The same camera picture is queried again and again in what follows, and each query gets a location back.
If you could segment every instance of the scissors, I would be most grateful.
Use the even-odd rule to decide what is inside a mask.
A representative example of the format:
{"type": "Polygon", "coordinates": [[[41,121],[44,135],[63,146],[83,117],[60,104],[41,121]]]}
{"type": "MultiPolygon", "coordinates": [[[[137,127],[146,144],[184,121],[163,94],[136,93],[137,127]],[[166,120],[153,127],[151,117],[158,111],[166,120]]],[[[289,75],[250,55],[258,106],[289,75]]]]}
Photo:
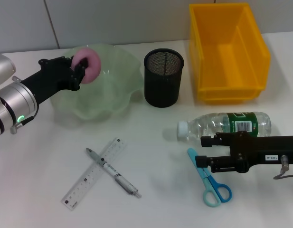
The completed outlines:
{"type": "Polygon", "coordinates": [[[192,160],[195,168],[197,169],[200,177],[202,178],[203,184],[205,186],[205,191],[203,193],[203,201],[205,202],[205,204],[208,205],[209,207],[214,208],[214,207],[218,207],[221,203],[229,202],[232,198],[231,189],[225,184],[217,183],[207,168],[197,168],[195,157],[198,156],[198,154],[194,149],[189,148],[188,155],[189,155],[189,158],[192,160]],[[218,190],[219,188],[225,188],[228,191],[229,197],[227,199],[222,197],[222,195],[220,194],[218,190]],[[215,199],[217,200],[217,203],[210,203],[207,200],[207,194],[210,192],[213,193],[215,199]]]}

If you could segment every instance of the white table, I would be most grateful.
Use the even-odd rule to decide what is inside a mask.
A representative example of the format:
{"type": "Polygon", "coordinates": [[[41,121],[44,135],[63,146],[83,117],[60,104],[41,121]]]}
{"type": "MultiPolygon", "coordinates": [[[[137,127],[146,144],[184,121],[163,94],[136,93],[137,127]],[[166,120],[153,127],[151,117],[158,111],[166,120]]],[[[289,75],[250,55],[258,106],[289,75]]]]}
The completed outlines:
{"type": "MultiPolygon", "coordinates": [[[[245,174],[215,173],[218,182],[232,189],[233,199],[209,208],[202,200],[202,180],[186,154],[191,145],[177,142],[175,137],[179,120],[243,111],[268,113],[272,135],[293,135],[293,32],[264,34],[264,38],[272,57],[267,89],[258,99],[235,106],[195,103],[187,41],[121,46],[141,62],[155,48],[180,52],[185,66],[178,102],[159,109],[138,94],[125,113],[67,128],[55,118],[50,101],[45,101],[36,119],[17,135],[6,132],[0,136],[0,228],[293,227],[293,178],[273,180],[279,165],[258,165],[245,174]],[[70,211],[60,200],[92,163],[85,147],[100,150],[116,136],[128,146],[113,166],[139,189],[142,198],[127,195],[104,174],[70,211]]],[[[65,51],[6,56],[15,63],[16,76],[24,79],[39,71],[38,60],[65,51]]],[[[210,156],[228,151],[195,148],[210,156]]]]}

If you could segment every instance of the pink donut-shaped object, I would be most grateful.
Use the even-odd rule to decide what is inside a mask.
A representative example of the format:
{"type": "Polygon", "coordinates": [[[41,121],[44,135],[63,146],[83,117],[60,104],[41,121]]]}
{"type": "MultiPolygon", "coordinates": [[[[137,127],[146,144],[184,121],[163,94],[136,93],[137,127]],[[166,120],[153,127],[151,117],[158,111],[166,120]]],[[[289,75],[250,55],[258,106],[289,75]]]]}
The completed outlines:
{"type": "Polygon", "coordinates": [[[74,70],[75,66],[83,59],[87,58],[88,67],[85,69],[85,76],[81,83],[88,84],[93,82],[101,72],[101,60],[98,54],[90,48],[82,48],[77,51],[71,62],[71,69],[74,70]]]}

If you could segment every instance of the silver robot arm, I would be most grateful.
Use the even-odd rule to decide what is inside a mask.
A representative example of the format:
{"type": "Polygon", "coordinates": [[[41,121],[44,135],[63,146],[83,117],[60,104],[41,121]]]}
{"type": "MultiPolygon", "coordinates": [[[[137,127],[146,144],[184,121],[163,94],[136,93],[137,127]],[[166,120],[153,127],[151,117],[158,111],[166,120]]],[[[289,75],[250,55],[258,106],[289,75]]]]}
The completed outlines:
{"type": "MultiPolygon", "coordinates": [[[[60,90],[76,91],[80,88],[87,59],[82,59],[73,71],[70,58],[41,59],[41,70],[20,80],[13,76],[13,83],[0,89],[0,135],[10,129],[12,134],[34,119],[39,104],[60,90]]],[[[0,54],[0,85],[16,71],[12,61],[0,54]]]]}

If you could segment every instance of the yellow storage box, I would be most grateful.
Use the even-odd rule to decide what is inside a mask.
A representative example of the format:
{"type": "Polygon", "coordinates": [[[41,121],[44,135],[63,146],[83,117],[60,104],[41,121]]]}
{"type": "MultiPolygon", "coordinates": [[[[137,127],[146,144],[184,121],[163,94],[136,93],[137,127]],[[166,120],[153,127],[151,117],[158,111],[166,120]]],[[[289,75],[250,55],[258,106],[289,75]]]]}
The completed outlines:
{"type": "Polygon", "coordinates": [[[210,102],[256,98],[270,53],[247,3],[190,4],[189,52],[197,97],[210,102]]]}

